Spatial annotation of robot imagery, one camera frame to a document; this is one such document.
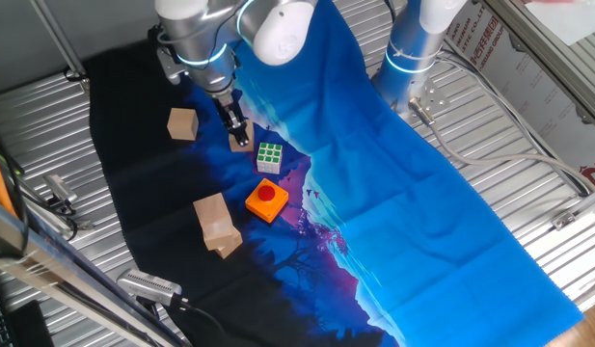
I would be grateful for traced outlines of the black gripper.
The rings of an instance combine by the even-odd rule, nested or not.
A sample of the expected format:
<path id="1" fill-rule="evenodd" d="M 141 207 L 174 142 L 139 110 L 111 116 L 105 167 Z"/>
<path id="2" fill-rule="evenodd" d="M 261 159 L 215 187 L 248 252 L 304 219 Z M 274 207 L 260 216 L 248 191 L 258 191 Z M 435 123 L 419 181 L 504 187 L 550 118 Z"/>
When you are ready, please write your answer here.
<path id="1" fill-rule="evenodd" d="M 219 116 L 227 131 L 231 135 L 236 134 L 236 142 L 241 147 L 248 146 L 252 140 L 252 125 L 249 120 L 245 120 L 241 125 L 242 120 L 237 111 L 238 103 L 233 99 L 231 92 L 218 94 L 215 101 Z"/>

